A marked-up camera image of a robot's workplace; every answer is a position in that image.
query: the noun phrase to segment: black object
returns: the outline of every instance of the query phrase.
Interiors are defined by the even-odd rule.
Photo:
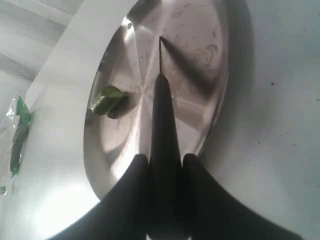
[[[154,87],[150,164],[137,155],[107,196],[51,240],[301,240],[226,192],[194,154],[180,161],[168,80]]]

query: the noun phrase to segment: plastic bag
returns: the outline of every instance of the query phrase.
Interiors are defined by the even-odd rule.
[[[0,124],[0,196],[19,172],[21,151],[29,133],[31,114],[21,96],[14,97]]]

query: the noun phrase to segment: metal bowl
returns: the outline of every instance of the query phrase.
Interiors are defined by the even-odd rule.
[[[133,157],[150,157],[154,83],[159,74],[159,36],[177,49],[201,77],[184,71],[161,47],[175,113],[180,154],[206,151],[228,82],[229,33],[219,0],[140,0],[109,43],[91,89],[84,126],[84,165],[103,198]],[[105,86],[128,94],[114,115],[90,111]]]

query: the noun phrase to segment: white countertop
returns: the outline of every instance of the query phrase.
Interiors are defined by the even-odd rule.
[[[85,0],[27,92],[34,118],[21,171],[0,198],[1,239],[43,240],[99,201],[83,164],[86,107],[102,55],[135,2]],[[320,1],[227,2],[231,44],[239,42],[208,168],[248,207],[317,240]]]

